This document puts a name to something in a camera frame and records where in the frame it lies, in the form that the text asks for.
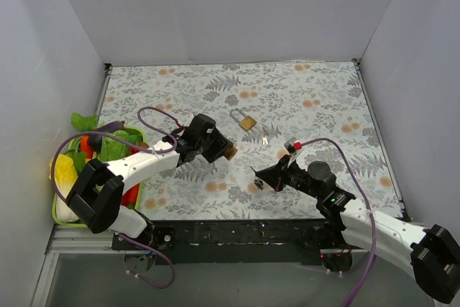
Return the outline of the small brass padlock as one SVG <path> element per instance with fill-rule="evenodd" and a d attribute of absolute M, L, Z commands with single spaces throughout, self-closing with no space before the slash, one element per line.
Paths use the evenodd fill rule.
<path fill-rule="evenodd" d="M 228 145 L 224 149 L 223 154 L 227 160 L 231 160 L 237 152 L 238 152 L 238 149 L 234 145 Z"/>

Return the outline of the panda figure keychain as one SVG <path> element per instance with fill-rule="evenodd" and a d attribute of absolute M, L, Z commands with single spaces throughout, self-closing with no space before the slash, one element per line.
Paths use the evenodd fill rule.
<path fill-rule="evenodd" d="M 257 189 L 259 189 L 261 191 L 263 191 L 265 189 L 265 182 L 262 179 L 258 178 L 258 177 L 256 177 L 254 179 L 254 185 L 257 187 Z"/>

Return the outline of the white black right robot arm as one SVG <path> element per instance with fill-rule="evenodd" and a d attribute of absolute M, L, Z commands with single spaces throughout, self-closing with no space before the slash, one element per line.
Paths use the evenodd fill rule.
<path fill-rule="evenodd" d="M 254 182 L 277 192 L 289 186 L 315 198 L 316 208 L 331 224 L 325 238 L 332 247 L 347 243 L 367 250 L 405 271 L 441 303 L 449 304 L 459 292 L 459 244 L 446 228 L 437 224 L 425 228 L 370 211 L 337 185 L 327 163 L 315 161 L 302 169 L 286 155 L 276 165 L 255 172 Z"/>

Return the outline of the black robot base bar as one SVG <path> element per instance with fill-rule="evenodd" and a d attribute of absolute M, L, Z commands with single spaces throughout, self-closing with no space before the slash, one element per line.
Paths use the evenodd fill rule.
<path fill-rule="evenodd" d="M 347 271 L 352 247 L 323 219 L 155 221 L 137 238 L 175 264 L 291 262 Z"/>

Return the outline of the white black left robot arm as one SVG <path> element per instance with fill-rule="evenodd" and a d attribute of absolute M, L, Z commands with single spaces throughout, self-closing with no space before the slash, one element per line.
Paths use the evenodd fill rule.
<path fill-rule="evenodd" d="M 146 249 L 155 240 L 155 226 L 145 215 L 122 206 L 123 195 L 153 175 L 178 168 L 199 155 L 213 163 L 222 157 L 231 160 L 236 152 L 216 122 L 198 114 L 189 125 L 167 133 L 152 147 L 118 160 L 90 160 L 65 203 L 94 234 L 111 231 L 128 237 L 135 248 Z"/>

